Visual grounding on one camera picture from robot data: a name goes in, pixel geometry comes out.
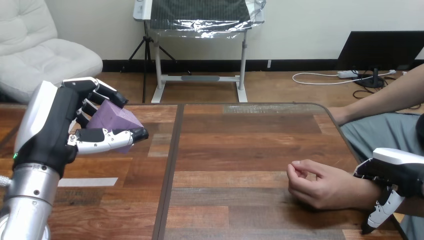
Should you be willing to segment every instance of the white tape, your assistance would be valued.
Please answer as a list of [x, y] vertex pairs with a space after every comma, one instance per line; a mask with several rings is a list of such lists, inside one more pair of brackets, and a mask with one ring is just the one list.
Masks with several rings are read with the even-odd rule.
[[114, 186], [117, 177], [105, 178], [62, 178], [58, 187], [108, 187]]

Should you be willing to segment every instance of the robotic hand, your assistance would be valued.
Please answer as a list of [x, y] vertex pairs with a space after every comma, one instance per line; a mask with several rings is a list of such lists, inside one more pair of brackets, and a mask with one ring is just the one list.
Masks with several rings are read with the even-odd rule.
[[1, 240], [49, 240], [47, 219], [65, 165], [77, 154], [105, 152], [149, 137], [143, 128], [85, 128], [84, 113], [93, 115], [105, 99], [122, 108], [128, 100], [112, 87], [92, 77], [64, 80], [57, 88], [44, 81], [32, 95], [16, 137], [13, 177], [0, 176], [7, 187], [0, 212]]
[[373, 212], [361, 225], [369, 234], [389, 218], [405, 198], [424, 198], [424, 157], [391, 148], [377, 148], [370, 158], [356, 167], [354, 176], [383, 185]]

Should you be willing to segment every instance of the electrical outlet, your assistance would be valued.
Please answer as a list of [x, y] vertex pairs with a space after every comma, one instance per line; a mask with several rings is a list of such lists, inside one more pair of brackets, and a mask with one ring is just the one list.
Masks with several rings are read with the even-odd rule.
[[337, 76], [341, 79], [354, 78], [358, 76], [358, 71], [338, 71]]

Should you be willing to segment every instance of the finger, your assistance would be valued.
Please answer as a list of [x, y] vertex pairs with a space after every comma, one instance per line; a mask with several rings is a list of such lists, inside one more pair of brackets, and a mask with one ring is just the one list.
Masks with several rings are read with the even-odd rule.
[[296, 169], [295, 169], [295, 171], [296, 171], [296, 174], [297, 174], [297, 176], [299, 178], [305, 179], [308, 176], [308, 172], [307, 171], [298, 171]]
[[297, 171], [307, 171], [319, 176], [320, 178], [326, 174], [326, 169], [330, 168], [327, 165], [309, 159], [302, 161], [294, 161], [291, 164]]
[[308, 195], [315, 191], [316, 187], [314, 183], [305, 178], [299, 177], [296, 174], [295, 168], [291, 164], [287, 166], [287, 177], [289, 186], [294, 190]]
[[288, 188], [288, 192], [291, 193], [291, 195], [293, 195], [295, 198], [309, 205], [314, 201], [314, 199], [308, 194], [295, 190], [291, 187]]

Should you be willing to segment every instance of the monitor stand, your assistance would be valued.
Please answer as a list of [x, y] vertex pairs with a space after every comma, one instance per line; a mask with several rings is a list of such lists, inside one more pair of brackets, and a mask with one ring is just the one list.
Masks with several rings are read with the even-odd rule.
[[379, 70], [377, 68], [374, 68], [374, 73], [373, 75], [370, 74], [359, 74], [358, 77], [354, 77], [353, 79], [364, 79], [364, 80], [358, 80], [355, 81], [354, 83], [358, 84], [359, 86], [365, 87], [365, 88], [373, 88], [373, 89], [377, 89], [377, 88], [382, 88], [385, 85], [385, 82], [383, 80], [383, 78], [379, 77]]

